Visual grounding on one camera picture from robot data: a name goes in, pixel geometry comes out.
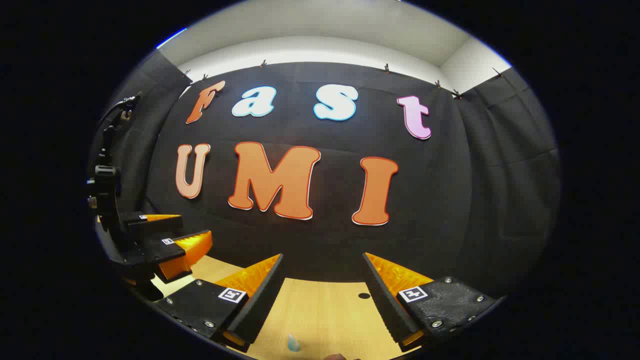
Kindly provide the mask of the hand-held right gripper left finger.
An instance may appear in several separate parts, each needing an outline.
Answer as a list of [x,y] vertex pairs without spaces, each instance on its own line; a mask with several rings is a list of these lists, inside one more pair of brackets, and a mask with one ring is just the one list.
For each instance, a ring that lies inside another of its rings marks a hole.
[[245,353],[278,297],[283,260],[279,253],[215,282],[197,278],[154,307],[196,335]]

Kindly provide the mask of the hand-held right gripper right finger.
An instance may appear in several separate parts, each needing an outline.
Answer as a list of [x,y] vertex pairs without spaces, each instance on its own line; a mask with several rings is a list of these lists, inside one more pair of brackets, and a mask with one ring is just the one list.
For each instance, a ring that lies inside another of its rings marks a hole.
[[455,276],[430,278],[372,253],[362,254],[370,296],[403,352],[459,336],[502,305]]

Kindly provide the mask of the black backdrop cloth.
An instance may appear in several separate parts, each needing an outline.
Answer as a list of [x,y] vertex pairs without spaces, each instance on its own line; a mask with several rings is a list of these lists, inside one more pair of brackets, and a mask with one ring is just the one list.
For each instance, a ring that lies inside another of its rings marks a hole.
[[[279,63],[190,80],[162,54],[116,95],[142,97],[113,146],[121,212],[180,214],[210,256],[248,267],[281,253],[288,278],[361,282],[362,254],[502,297],[534,268],[561,192],[546,110],[514,69],[462,93],[343,63]],[[240,142],[272,167],[320,153],[311,219],[230,207]]]

